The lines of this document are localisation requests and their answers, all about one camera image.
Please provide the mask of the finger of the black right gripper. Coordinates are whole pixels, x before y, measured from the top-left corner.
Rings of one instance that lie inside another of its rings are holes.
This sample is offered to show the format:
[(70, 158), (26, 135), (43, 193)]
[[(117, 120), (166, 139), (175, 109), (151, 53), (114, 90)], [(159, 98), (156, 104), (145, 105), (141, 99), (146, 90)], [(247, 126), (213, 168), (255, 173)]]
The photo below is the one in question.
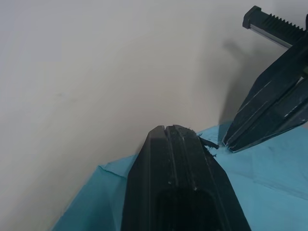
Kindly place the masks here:
[(282, 99), (302, 79), (308, 79), (308, 37), (305, 36), (271, 64), (254, 82), (230, 125), (223, 143), (235, 141), (255, 120)]
[(302, 79), (291, 91), (270, 106), (235, 141), (228, 143), (232, 152), (242, 151), (279, 136), (308, 121), (308, 80)]

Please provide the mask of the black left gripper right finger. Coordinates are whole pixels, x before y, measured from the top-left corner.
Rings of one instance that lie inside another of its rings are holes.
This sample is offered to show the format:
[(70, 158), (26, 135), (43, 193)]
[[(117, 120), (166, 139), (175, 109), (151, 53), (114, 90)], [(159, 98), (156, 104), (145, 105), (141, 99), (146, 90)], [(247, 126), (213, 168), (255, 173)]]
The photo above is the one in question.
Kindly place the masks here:
[(168, 126), (175, 186), (171, 199), (171, 231), (249, 231), (251, 228), (224, 169), (210, 149), (219, 145), (189, 128)]

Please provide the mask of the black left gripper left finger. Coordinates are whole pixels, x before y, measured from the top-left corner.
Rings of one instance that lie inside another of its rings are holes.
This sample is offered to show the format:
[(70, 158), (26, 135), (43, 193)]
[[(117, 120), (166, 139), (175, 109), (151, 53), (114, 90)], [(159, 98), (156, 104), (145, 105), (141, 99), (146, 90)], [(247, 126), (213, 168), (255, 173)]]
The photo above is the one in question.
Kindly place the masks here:
[(146, 138), (127, 179), (123, 231), (186, 229), (186, 128), (157, 126)]

